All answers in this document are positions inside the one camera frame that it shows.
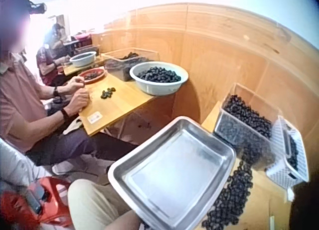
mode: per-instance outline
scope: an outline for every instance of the wooden wall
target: wooden wall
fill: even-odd
[[[201,123],[234,82],[256,91],[301,131],[311,172],[319,170],[319,51],[279,23],[225,6],[176,3],[126,13],[93,40],[102,52],[156,50],[188,71],[165,108],[170,118]]]

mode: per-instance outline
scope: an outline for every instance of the pink shirt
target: pink shirt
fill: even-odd
[[[35,143],[21,141],[9,131],[16,114],[27,122],[45,118],[46,111],[37,94],[38,84],[18,54],[11,54],[10,61],[0,63],[0,136],[23,153]]]

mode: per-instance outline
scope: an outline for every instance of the beige pants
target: beige pants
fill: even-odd
[[[69,188],[68,202],[76,230],[139,229],[139,218],[111,185],[101,186],[89,180],[76,180]]]

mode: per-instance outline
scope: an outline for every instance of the red plate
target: red plate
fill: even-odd
[[[107,74],[107,71],[105,71],[102,68],[89,69],[89,70],[86,70],[86,71],[82,72],[81,74],[79,74],[79,76],[82,76],[83,78],[85,78],[85,76],[87,76],[89,74],[94,74],[94,73],[96,73],[97,76],[93,79],[85,80],[84,81],[85,84],[92,84],[92,83],[95,83],[96,81],[104,78]]]

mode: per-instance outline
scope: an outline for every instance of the stainless steel tray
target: stainless steel tray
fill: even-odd
[[[178,117],[115,162],[109,180],[155,230],[191,230],[221,192],[235,151],[187,117]]]

